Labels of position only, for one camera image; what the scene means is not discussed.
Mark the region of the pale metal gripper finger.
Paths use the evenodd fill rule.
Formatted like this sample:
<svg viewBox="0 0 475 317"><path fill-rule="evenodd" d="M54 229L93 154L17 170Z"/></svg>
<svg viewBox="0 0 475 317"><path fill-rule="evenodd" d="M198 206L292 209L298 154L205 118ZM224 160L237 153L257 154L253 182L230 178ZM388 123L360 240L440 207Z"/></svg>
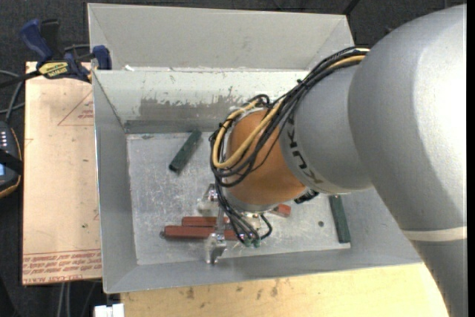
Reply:
<svg viewBox="0 0 475 317"><path fill-rule="evenodd" d="M215 184L209 184L203 196L197 202L197 210L201 215L217 215L219 202Z"/></svg>
<svg viewBox="0 0 475 317"><path fill-rule="evenodd" d="M211 233L205 241L205 262L207 264L216 264L226 248L225 235L223 233Z"/></svg>

